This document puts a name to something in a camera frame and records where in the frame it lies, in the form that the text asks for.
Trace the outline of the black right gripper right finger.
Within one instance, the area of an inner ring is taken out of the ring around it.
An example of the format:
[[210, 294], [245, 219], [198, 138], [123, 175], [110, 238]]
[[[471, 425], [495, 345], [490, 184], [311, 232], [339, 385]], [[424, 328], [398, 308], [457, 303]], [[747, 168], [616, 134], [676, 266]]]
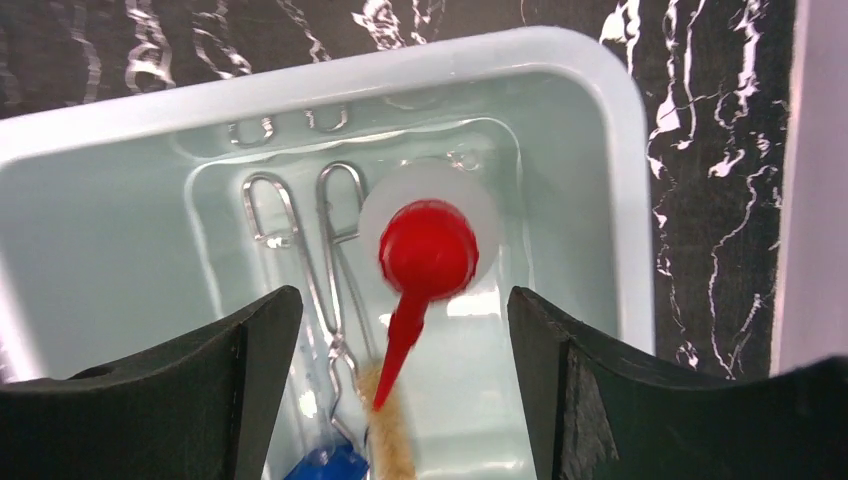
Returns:
[[540, 479], [843, 479], [847, 360], [725, 380], [646, 354], [524, 287], [508, 300]]

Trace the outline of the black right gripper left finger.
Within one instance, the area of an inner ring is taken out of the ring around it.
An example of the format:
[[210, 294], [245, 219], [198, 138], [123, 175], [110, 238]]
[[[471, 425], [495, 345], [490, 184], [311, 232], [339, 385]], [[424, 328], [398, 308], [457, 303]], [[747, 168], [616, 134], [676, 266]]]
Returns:
[[1, 388], [5, 479], [258, 479], [298, 337], [299, 291], [64, 380]]

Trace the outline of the graduated cylinder blue base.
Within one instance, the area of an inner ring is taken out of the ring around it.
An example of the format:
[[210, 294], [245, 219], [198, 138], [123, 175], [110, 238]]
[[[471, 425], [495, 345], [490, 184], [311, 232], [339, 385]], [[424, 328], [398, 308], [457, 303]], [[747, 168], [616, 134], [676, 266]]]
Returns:
[[341, 385], [326, 345], [302, 329], [286, 384], [294, 444], [300, 455], [288, 479], [364, 479], [369, 463], [338, 417]]

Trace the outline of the brown test tube brush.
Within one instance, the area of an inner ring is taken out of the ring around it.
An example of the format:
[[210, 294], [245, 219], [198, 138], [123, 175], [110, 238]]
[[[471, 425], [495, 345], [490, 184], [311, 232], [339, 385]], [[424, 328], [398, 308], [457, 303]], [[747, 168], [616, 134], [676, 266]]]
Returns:
[[391, 393], [380, 410], [374, 406], [382, 365], [376, 361], [361, 367], [356, 388], [367, 418], [370, 471], [378, 480], [418, 478], [412, 444], [399, 397]]

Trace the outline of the white squeeze bottle red cap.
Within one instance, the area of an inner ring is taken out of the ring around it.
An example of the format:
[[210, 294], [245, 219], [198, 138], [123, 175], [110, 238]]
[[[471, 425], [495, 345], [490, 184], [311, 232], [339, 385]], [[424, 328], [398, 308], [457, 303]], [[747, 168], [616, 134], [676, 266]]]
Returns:
[[399, 296], [372, 401], [380, 411], [419, 340], [428, 308], [463, 294], [493, 265], [501, 221], [493, 198], [471, 173], [427, 159], [377, 182], [362, 205], [358, 232], [366, 257]]

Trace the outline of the teal plastic bin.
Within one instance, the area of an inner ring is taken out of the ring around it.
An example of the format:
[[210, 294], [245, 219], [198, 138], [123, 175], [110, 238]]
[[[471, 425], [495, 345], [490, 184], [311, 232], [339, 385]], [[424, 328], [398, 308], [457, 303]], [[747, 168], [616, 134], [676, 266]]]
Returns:
[[[1, 124], [1, 375], [63, 378], [159, 344], [268, 283], [244, 179], [280, 175], [313, 248], [334, 161], [371, 190], [427, 159], [467, 171], [501, 220], [491, 268], [433, 308], [400, 393], [422, 479], [531, 479], [506, 322], [516, 286], [655, 350], [645, 112], [621, 61], [518, 29], [21, 116]], [[342, 245], [376, 355], [397, 298]], [[298, 462], [287, 389], [263, 469]]]

